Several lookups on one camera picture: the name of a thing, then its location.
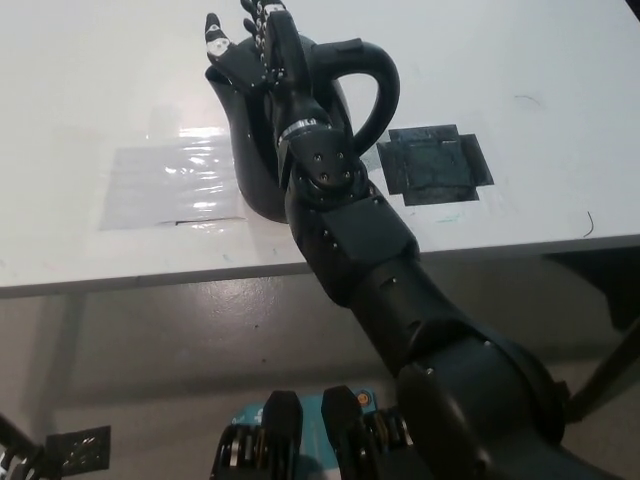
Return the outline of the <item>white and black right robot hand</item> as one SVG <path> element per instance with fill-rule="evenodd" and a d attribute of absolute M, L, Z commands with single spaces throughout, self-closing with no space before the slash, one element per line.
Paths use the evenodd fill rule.
<path fill-rule="evenodd" d="M 292 15 L 281 1 L 243 1 L 252 45 L 232 42 L 214 13 L 206 16 L 204 39 L 212 68 L 249 97 L 267 96 L 275 141 L 330 119 L 313 97 L 313 82 Z"/>

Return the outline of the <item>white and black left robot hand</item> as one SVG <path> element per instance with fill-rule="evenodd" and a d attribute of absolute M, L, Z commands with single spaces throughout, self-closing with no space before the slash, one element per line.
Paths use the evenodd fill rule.
<path fill-rule="evenodd" d="M 15 466 L 13 479 L 27 479 L 36 469 L 42 448 L 26 433 L 1 415 L 1 478 L 7 479 Z"/>

